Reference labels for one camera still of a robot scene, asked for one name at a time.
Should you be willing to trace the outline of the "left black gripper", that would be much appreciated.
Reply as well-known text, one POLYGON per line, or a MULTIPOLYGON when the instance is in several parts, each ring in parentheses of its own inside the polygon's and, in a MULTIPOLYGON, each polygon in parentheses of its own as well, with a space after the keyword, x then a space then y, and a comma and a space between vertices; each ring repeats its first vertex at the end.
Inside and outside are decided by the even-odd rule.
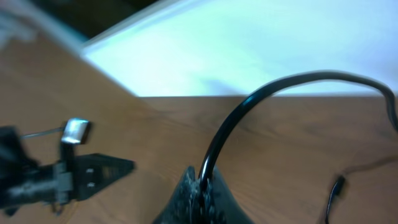
POLYGON ((136 168, 135 162, 104 154, 77 156, 72 162, 59 161, 47 166, 6 167, 6 214, 20 207, 45 202, 52 213, 60 215, 75 198, 82 201, 94 196, 136 168))

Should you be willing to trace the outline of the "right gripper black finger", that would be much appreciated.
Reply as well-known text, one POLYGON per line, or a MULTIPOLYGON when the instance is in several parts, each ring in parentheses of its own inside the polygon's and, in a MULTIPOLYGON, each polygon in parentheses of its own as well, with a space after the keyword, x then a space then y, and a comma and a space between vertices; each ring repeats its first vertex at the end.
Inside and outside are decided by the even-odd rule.
POLYGON ((194 167, 188 166, 165 208, 153 224, 195 224, 202 221, 200 213, 200 184, 194 167))

